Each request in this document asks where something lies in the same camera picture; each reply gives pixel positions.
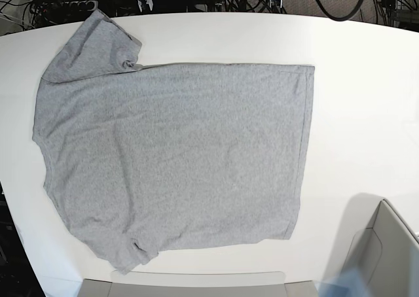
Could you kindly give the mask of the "grey plastic bin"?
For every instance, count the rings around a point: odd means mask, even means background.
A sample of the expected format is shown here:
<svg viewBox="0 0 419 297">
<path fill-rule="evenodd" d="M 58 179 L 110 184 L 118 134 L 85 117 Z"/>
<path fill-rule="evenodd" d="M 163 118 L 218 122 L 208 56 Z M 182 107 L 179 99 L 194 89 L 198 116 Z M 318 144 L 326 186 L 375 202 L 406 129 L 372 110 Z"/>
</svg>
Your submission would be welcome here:
<svg viewBox="0 0 419 297">
<path fill-rule="evenodd" d="M 84 279 L 79 296 L 317 296 L 313 281 L 286 283 L 280 271 L 180 274 L 111 273 L 110 281 Z"/>
<path fill-rule="evenodd" d="M 340 272 L 325 277 L 318 295 L 418 296 L 418 236 L 388 200 L 354 234 Z"/>
</svg>

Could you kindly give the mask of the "grey plastic bin bottom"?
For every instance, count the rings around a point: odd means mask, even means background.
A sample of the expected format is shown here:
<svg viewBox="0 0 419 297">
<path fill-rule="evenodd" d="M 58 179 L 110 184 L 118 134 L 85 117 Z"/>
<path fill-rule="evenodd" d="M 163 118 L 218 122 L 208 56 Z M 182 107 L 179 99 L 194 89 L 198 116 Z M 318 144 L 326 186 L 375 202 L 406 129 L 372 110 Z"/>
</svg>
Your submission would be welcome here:
<svg viewBox="0 0 419 297">
<path fill-rule="evenodd" d="M 317 296 L 313 281 L 286 283 L 280 271 L 180 274 L 111 273 L 110 281 L 84 279 L 79 296 Z"/>
</svg>

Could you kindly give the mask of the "grey plastic bin right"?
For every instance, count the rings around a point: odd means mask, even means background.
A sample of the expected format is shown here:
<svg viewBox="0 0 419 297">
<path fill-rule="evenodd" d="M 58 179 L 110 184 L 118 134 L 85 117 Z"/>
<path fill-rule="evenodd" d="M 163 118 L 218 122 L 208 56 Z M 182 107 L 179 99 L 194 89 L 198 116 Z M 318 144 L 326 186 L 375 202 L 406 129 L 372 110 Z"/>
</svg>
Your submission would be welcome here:
<svg viewBox="0 0 419 297">
<path fill-rule="evenodd" d="M 340 272 L 325 277 L 318 295 L 418 296 L 418 236 L 388 200 L 354 234 Z"/>
</svg>

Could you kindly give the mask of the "black power strip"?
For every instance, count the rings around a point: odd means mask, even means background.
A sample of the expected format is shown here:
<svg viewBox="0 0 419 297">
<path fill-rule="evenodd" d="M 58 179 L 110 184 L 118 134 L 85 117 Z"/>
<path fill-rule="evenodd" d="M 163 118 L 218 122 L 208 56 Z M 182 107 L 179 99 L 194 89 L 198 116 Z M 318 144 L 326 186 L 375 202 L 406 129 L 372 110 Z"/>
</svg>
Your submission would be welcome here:
<svg viewBox="0 0 419 297">
<path fill-rule="evenodd" d="M 47 10 L 64 10 L 69 12 L 93 12 L 99 7 L 97 0 L 63 1 L 58 3 L 42 3 Z"/>
</svg>

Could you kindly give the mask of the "grey T-shirt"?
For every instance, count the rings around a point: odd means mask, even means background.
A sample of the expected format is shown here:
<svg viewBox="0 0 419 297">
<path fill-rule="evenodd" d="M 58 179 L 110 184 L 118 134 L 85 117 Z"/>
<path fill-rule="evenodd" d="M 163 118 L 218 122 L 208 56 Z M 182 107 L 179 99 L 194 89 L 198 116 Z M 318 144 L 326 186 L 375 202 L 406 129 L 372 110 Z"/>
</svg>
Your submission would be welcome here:
<svg viewBox="0 0 419 297">
<path fill-rule="evenodd" d="M 140 50 L 96 10 L 41 77 L 33 140 L 69 233 L 124 274 L 161 251 L 289 239 L 314 67 L 142 66 Z"/>
</svg>

